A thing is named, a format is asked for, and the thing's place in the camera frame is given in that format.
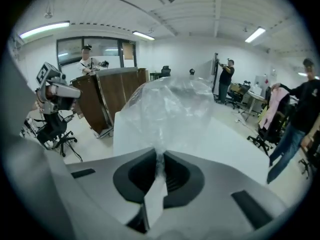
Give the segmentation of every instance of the person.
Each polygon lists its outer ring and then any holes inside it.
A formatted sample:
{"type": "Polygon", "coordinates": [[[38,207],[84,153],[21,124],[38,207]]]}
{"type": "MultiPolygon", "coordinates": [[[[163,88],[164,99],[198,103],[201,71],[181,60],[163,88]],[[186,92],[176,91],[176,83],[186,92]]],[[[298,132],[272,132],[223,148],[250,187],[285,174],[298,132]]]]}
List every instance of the person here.
{"type": "Polygon", "coordinates": [[[219,60],[218,63],[222,67],[223,71],[219,79],[219,95],[217,103],[224,104],[226,101],[229,85],[231,84],[231,78],[235,73],[235,62],[232,59],[229,59],[228,66],[221,64],[219,60]]]}
{"type": "Polygon", "coordinates": [[[280,142],[269,157],[270,166],[272,166],[274,161],[282,155],[268,173],[268,184],[286,168],[298,152],[300,145],[306,147],[309,144],[310,138],[320,126],[320,80],[316,79],[315,65],[311,59],[306,58],[303,65],[308,78],[307,82],[294,89],[289,89],[281,83],[271,87],[272,90],[282,87],[290,95],[296,96],[299,101],[280,142]]]}
{"type": "Polygon", "coordinates": [[[107,61],[99,62],[96,58],[90,58],[91,45],[85,45],[82,47],[81,54],[82,59],[77,63],[78,69],[81,70],[83,76],[90,74],[91,72],[100,70],[97,67],[108,68],[109,63],[107,61]]]}
{"type": "Polygon", "coordinates": [[[190,73],[190,76],[189,76],[189,79],[190,80],[194,80],[195,79],[195,70],[193,69],[193,68],[191,68],[190,70],[189,70],[189,73],[190,73]]]}

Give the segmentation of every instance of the ceiling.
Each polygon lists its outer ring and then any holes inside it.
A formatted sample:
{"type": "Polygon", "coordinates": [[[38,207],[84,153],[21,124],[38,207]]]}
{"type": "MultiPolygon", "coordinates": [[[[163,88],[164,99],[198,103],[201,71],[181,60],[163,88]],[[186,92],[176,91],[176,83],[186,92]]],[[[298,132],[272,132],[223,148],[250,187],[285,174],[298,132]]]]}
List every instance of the ceiling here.
{"type": "Polygon", "coordinates": [[[285,58],[315,57],[303,21],[286,0],[35,0],[16,32],[59,21],[129,35],[139,31],[157,39],[199,35],[241,42],[263,27],[266,32],[253,46],[285,58]],[[44,18],[47,7],[53,13],[50,19],[44,18]]]}

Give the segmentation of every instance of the black office chair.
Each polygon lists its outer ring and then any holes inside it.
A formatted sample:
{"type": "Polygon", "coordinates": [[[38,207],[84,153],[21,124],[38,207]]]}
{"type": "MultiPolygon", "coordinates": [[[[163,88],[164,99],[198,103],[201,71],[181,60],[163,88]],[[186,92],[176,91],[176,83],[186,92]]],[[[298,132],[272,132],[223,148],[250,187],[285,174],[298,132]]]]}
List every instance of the black office chair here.
{"type": "Polygon", "coordinates": [[[169,68],[169,66],[163,66],[161,69],[160,78],[170,77],[171,76],[170,73],[171,73],[171,69],[169,68]]]}
{"type": "Polygon", "coordinates": [[[268,87],[268,88],[265,90],[265,97],[264,97],[264,98],[267,100],[267,103],[263,103],[263,104],[261,105],[261,108],[262,108],[262,109],[265,109],[266,106],[269,108],[269,101],[270,101],[270,98],[271,98],[271,93],[272,93],[271,88],[268,87]]]}
{"type": "Polygon", "coordinates": [[[229,90],[228,95],[231,97],[231,99],[226,99],[224,104],[231,104],[233,106],[233,109],[237,108],[240,109],[239,103],[241,103],[242,99],[244,98],[244,95],[249,91],[250,89],[250,82],[244,81],[243,84],[239,84],[240,91],[236,92],[234,90],[229,90]]]}
{"type": "Polygon", "coordinates": [[[66,154],[64,153],[64,143],[69,141],[74,141],[75,143],[78,142],[75,137],[69,137],[69,135],[74,135],[72,131],[66,133],[67,121],[70,121],[69,119],[74,115],[63,118],[58,112],[56,112],[52,114],[44,114],[43,116],[44,120],[37,121],[46,122],[46,124],[36,132],[36,138],[45,148],[47,148],[45,146],[46,142],[54,142],[59,138],[59,141],[55,143],[53,149],[56,149],[58,146],[60,146],[60,154],[65,157],[66,154]]]}
{"type": "Polygon", "coordinates": [[[295,111],[294,105],[289,105],[289,102],[287,102],[286,106],[281,106],[282,111],[277,111],[274,115],[271,124],[269,125],[268,129],[258,125],[258,135],[256,137],[248,136],[246,139],[252,140],[253,144],[258,146],[258,148],[262,147],[265,154],[269,156],[268,151],[272,149],[273,147],[266,144],[266,141],[268,141],[270,144],[277,145],[282,137],[282,129],[285,124],[285,122],[289,121],[289,118],[295,111]]]}
{"type": "Polygon", "coordinates": [[[305,154],[306,160],[302,158],[299,160],[299,163],[301,163],[304,166],[304,170],[301,174],[306,173],[306,178],[309,178],[309,173],[311,172],[311,175],[314,176],[315,172],[320,167],[320,131],[317,131],[313,136],[312,143],[308,146],[307,151],[304,149],[303,152],[305,154]]]}

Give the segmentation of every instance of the wooden cabinet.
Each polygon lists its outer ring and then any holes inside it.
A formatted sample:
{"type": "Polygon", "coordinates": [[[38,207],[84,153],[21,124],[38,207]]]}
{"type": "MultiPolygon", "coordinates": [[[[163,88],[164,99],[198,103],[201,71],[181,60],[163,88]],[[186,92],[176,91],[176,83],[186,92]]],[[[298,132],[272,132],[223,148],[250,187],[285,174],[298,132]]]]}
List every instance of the wooden cabinet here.
{"type": "Polygon", "coordinates": [[[115,115],[128,102],[136,89],[146,82],[146,70],[137,67],[103,69],[71,81],[81,90],[77,101],[91,126],[100,134],[114,125],[115,115]]]}

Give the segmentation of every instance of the plastic wrap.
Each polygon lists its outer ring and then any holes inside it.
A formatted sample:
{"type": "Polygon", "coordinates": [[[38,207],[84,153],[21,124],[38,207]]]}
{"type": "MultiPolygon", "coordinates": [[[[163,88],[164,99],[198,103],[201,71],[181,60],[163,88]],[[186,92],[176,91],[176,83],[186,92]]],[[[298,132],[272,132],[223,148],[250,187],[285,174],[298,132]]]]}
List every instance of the plastic wrap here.
{"type": "Polygon", "coordinates": [[[157,153],[156,175],[165,175],[163,153],[196,145],[212,116],[214,96],[202,78],[163,77],[141,85],[120,112],[157,153]]]}

